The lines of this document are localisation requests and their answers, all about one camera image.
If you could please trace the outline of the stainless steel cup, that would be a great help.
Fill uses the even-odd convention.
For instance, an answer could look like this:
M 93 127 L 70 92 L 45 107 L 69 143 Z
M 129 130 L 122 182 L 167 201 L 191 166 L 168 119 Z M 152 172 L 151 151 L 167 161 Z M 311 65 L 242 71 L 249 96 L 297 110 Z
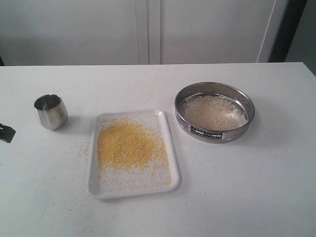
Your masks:
M 48 130 L 59 129 L 68 120 L 64 101 L 57 94 L 46 94 L 37 98 L 34 109 L 40 125 Z

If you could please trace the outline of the pile of tan sand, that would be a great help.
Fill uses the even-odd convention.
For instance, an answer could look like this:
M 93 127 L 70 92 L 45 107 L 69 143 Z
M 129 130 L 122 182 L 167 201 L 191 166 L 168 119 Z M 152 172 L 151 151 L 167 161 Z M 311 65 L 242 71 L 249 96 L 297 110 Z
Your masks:
M 231 101 L 219 96 L 198 96 L 180 107 L 182 117 L 194 126 L 217 131 L 233 130 L 247 123 Z

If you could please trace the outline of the round steel sieve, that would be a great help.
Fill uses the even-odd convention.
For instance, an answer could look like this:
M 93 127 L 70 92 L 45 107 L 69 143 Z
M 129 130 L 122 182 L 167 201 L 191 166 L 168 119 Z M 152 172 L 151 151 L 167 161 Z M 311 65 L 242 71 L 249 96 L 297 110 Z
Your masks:
M 231 101 L 238 107 L 239 112 L 245 115 L 247 123 L 233 130 L 217 131 L 203 129 L 186 121 L 180 112 L 181 105 L 189 99 L 207 95 L 219 96 Z M 227 143 L 240 138 L 247 131 L 255 116 L 253 102 L 245 93 L 219 82 L 198 82 L 184 87 L 176 95 L 174 106 L 179 126 L 193 138 L 208 143 Z

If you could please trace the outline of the white cabinet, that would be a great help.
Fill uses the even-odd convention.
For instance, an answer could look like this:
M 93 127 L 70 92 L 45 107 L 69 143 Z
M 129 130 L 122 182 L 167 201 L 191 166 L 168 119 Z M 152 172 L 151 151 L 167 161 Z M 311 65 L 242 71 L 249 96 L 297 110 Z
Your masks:
M 3 0 L 5 65 L 266 62 L 285 0 Z

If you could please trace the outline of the yellow millet pile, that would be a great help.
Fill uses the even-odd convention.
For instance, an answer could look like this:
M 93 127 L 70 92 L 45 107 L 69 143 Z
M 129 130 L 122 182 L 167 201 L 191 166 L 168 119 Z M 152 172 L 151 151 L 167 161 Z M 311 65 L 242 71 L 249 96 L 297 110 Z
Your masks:
M 104 184 L 115 190 L 167 186 L 172 178 L 161 132 L 131 117 L 102 121 L 97 155 Z

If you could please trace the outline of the white plastic tray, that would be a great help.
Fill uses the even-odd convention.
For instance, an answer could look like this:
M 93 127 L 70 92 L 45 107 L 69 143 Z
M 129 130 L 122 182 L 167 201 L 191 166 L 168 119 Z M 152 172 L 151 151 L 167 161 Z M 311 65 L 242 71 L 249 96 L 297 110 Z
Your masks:
M 87 191 L 96 199 L 163 193 L 180 181 L 166 115 L 158 109 L 99 115 Z

